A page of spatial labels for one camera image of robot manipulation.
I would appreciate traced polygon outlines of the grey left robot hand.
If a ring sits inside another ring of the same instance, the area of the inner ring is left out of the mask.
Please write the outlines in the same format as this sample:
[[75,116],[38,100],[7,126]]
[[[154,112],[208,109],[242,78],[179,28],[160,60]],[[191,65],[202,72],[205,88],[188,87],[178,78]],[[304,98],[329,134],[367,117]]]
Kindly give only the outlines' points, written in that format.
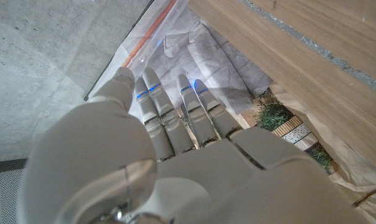
[[192,142],[153,69],[120,67],[37,143],[21,223],[367,223],[319,164],[243,129],[200,81],[177,79]]

